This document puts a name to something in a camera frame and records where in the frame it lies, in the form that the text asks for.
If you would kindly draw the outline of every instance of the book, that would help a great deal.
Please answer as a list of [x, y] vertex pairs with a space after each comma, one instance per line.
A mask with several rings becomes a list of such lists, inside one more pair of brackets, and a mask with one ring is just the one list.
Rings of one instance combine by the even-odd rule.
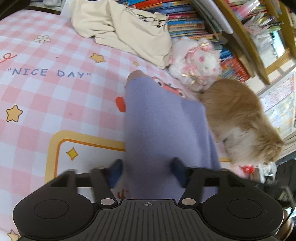
[[223, 46], [222, 45], [215, 45], [214, 48], [215, 48], [215, 50], [221, 50], [223, 48]]
[[176, 34], [176, 35], [173, 35], [171, 36], [172, 39], [175, 39], [175, 38], [180, 38], [180, 37], [192, 37], [192, 36], [198, 36], [196, 34], [192, 34], [192, 33], [187, 33], [187, 34]]
[[176, 18], [167, 20], [167, 22], [176, 22], [176, 21], [188, 21], [188, 20], [200, 20], [199, 18]]
[[249, 73], [237, 56], [222, 61], [220, 65], [223, 69], [220, 75], [222, 78], [235, 79], [240, 82], [245, 82], [250, 78]]
[[153, 9], [154, 7], [160, 7], [162, 5], [162, 3], [157, 3], [148, 7], [143, 7], [141, 8], [141, 10], [145, 10], [145, 11], [149, 11], [149, 9]]
[[177, 14], [173, 14], [170, 15], [168, 17], [168, 20], [173, 20], [173, 19], [179, 19], [179, 18], [197, 18], [197, 14], [196, 13], [177, 13]]
[[200, 30], [197, 26], [174, 26], [173, 28], [169, 28], [169, 33], [178, 32], [178, 31], [190, 31], [190, 30]]
[[[184, 12], [181, 12], [181, 13], [195, 13], [195, 11], [191, 10], [191, 11], [184, 11]], [[173, 15], [173, 14], [176, 14], [176, 13], [175, 12], [167, 13], [167, 15]]]
[[196, 7], [200, 9], [207, 16], [207, 18], [209, 19], [209, 21], [211, 22], [213, 28], [217, 33], [222, 33], [221, 26], [218, 24], [218, 22], [213, 18], [213, 16], [208, 12], [208, 10], [200, 2], [193, 1], [192, 4], [196, 5]]
[[159, 3], [159, 4], [151, 6], [151, 7], [143, 8], [143, 10], [152, 11], [152, 10], [156, 10], [156, 9], [161, 9], [161, 8], [166, 8], [166, 7], [173, 7], [173, 6], [180, 6], [180, 5], [187, 5], [187, 4], [188, 4], [188, 2], [186, 0], [174, 1], [174, 2], [166, 2], [166, 3]]
[[206, 9], [207, 12], [209, 13], [208, 19], [213, 22], [215, 20], [216, 23], [222, 28], [223, 31], [225, 31], [228, 34], [233, 33], [233, 29], [228, 23], [227, 19], [225, 16], [222, 14], [220, 9], [217, 7], [217, 5], [213, 2], [213, 0], [198, 0], [194, 1], [195, 3], [199, 3], [200, 6], [203, 7], [203, 9]]
[[203, 24], [204, 25], [204, 21], [203, 20], [181, 20], [181, 21], [174, 21], [174, 22], [168, 22], [168, 26], [171, 25], [179, 25], [179, 24]]
[[133, 6], [135, 6], [135, 8], [137, 8], [137, 9], [142, 9], [145, 7], [154, 6], [154, 5], [157, 5], [160, 3], [171, 2], [171, 1], [174, 1], [174, 0], [146, 0], [146, 1], [142, 1], [139, 3], [133, 4]]
[[179, 35], [179, 34], [207, 34], [207, 31], [200, 31], [200, 30], [189, 30], [189, 31], [176, 31], [170, 32], [171, 36]]
[[131, 6], [136, 3], [144, 2], [145, 0], [119, 0], [118, 3], [126, 5], [126, 6]]
[[198, 35], [190, 36], [188, 38], [190, 38], [190, 39], [201, 39], [201, 38], [213, 39], [214, 34], [198, 34]]
[[196, 27], [196, 29], [205, 29], [205, 25], [203, 23], [186, 23], [186, 24], [175, 24], [168, 25], [168, 30], [175, 29], [178, 27]]
[[222, 41], [222, 40], [217, 40], [215, 43], [213, 43], [214, 45], [222, 45], [224, 44], [225, 42]]
[[188, 11], [194, 11], [193, 7], [190, 5], [181, 5], [181, 6], [173, 6], [173, 7], [167, 7], [163, 9], [157, 9], [152, 10], [152, 13], [159, 12], [162, 14], [170, 14], [170, 13], [177, 13], [177, 12], [188, 12]]

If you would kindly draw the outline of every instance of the brown fluffy dog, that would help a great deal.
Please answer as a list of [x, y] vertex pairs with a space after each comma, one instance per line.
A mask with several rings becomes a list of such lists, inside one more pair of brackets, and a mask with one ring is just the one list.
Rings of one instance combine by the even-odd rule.
[[233, 163], [263, 164], [276, 161], [284, 142], [263, 113], [259, 98], [235, 80], [216, 81], [203, 94], [209, 126]]

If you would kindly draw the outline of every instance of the wooden shelf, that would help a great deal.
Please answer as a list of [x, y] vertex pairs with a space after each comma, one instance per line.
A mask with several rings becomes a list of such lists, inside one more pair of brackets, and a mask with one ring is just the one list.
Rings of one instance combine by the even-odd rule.
[[227, 44], [225, 45], [227, 49], [230, 50], [232, 54], [235, 54], [240, 62], [245, 67], [246, 71], [249, 73], [251, 78], [254, 78], [256, 76], [253, 66], [250, 64], [250, 61], [247, 59], [245, 54], [243, 53], [243, 50], [240, 49], [239, 45], [236, 43], [235, 39], [231, 37], [231, 35], [228, 34], [229, 37], [227, 37]]
[[255, 43], [249, 35], [249, 32], [245, 29], [241, 21], [236, 17], [235, 13], [228, 6], [225, 0], [213, 0], [215, 4], [218, 6], [220, 11], [228, 20], [230, 26], [233, 28], [233, 31], [237, 34], [239, 39], [242, 41], [242, 44], [247, 49], [250, 54], [254, 64], [257, 67], [257, 71], [262, 81], [269, 85], [270, 81], [268, 78], [268, 74], [266, 73], [265, 67], [263, 65], [263, 61], [258, 53]]
[[283, 4], [280, 3], [281, 6], [281, 11], [282, 15], [278, 14], [271, 1], [265, 1], [265, 5], [267, 7], [267, 10], [270, 15], [276, 17], [278, 21], [282, 21], [283, 25], [281, 25], [281, 34], [284, 38], [284, 42], [286, 47], [290, 49], [290, 54], [292, 57], [296, 58], [296, 45], [295, 45], [295, 40], [294, 40], [294, 28], [292, 26], [291, 20], [290, 20], [290, 14], [287, 9], [287, 7]]
[[266, 68], [266, 73], [269, 75], [273, 71], [279, 69], [284, 63], [288, 62], [291, 59], [290, 49], [286, 49], [284, 54], [279, 57], [274, 63]]

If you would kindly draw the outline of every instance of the colorful book spine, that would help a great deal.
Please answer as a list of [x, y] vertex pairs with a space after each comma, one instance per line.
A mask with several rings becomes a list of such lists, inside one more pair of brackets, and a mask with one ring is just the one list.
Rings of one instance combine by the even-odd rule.
[[201, 35], [190, 36], [188, 38], [190, 38], [190, 39], [201, 39], [201, 38], [213, 39], [214, 34], [201, 34]]
[[177, 34], [177, 35], [174, 35], [174, 36], [171, 36], [171, 39], [175, 39], [175, 38], [180, 38], [180, 37], [192, 37], [192, 36], [195, 36], [195, 34]]
[[162, 6], [162, 3], [154, 4], [154, 5], [151, 5], [151, 6], [148, 6], [148, 7], [143, 7], [143, 8], [141, 8], [141, 10], [150, 11], [151, 9], [157, 8], [157, 7], [160, 7], [160, 6]]
[[222, 75], [230, 76], [230, 74], [229, 74], [229, 72], [227, 72], [227, 70], [233, 69], [234, 74], [236, 75], [236, 78], [239, 76], [238, 80], [240, 82], [245, 82], [246, 80], [248, 80], [250, 78], [248, 71], [243, 66], [243, 64], [241, 63], [241, 61], [238, 59], [237, 56], [235, 56], [234, 58], [224, 60], [223, 62], [221, 62], [220, 65], [225, 70], [225, 72], [223, 71], [224, 73], [222, 73]]
[[199, 18], [177, 18], [177, 19], [167, 20], [167, 22], [188, 21], [188, 20], [199, 20]]
[[171, 36], [175, 36], [178, 34], [207, 34], [207, 31], [199, 31], [199, 30], [191, 30], [191, 31], [177, 31], [177, 32], [171, 32]]
[[170, 13], [176, 13], [176, 12], [188, 12], [188, 11], [193, 11], [193, 7], [190, 5], [182, 5], [182, 6], [176, 6], [176, 7], [167, 7], [163, 9], [157, 9], [157, 10], [152, 10], [151, 12], [159, 12], [162, 14], [170, 14]]
[[204, 24], [204, 21], [202, 20], [184, 20], [184, 21], [174, 21], [174, 22], [168, 22], [168, 26], [174, 26], [174, 25], [181, 25], [181, 24]]
[[156, 6], [146, 7], [143, 10], [152, 11], [152, 10], [156, 10], [156, 9], [161, 9], [161, 8], [166, 8], [166, 7], [173, 7], [173, 6], [180, 6], [180, 5], [187, 5], [187, 4], [188, 4], [188, 2], [186, 0], [174, 1], [174, 2], [166, 2], [166, 3], [157, 4]]
[[179, 13], [179, 14], [174, 14], [174, 15], [170, 15], [168, 17], [168, 20], [179, 19], [179, 18], [197, 18], [197, 14], [196, 13]]
[[168, 31], [171, 32], [177, 32], [177, 31], [188, 31], [188, 30], [204, 30], [203, 28], [199, 28], [198, 26], [174, 26], [172, 28], [169, 28]]
[[177, 24], [177, 25], [168, 25], [168, 29], [174, 29], [176, 27], [196, 27], [197, 29], [205, 29], [204, 24], [201, 23], [188, 23], [188, 24]]
[[139, 2], [134, 4], [133, 6], [135, 6], [135, 8], [137, 9], [142, 9], [144, 7], [148, 7], [148, 6], [154, 6], [156, 4], [162, 3], [162, 0], [147, 0], [144, 2]]
[[129, 1], [120, 1], [120, 2], [119, 1], [118, 1], [118, 3], [121, 3], [121, 4], [126, 5], [126, 6], [131, 6], [131, 5], [134, 5], [136, 3], [144, 2], [145, 0], [129, 0]]
[[[184, 11], [182, 13], [195, 13], [195, 11], [194, 10], [192, 10], [192, 11]], [[176, 14], [176, 12], [166, 13], [166, 15], [173, 15], [173, 14]]]

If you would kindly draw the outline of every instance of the stuffed animal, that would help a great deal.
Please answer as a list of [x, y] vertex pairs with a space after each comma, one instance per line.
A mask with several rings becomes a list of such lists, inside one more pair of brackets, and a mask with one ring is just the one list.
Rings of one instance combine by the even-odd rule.
[[220, 51], [211, 42], [173, 39], [169, 73], [194, 92], [205, 91], [221, 74]]

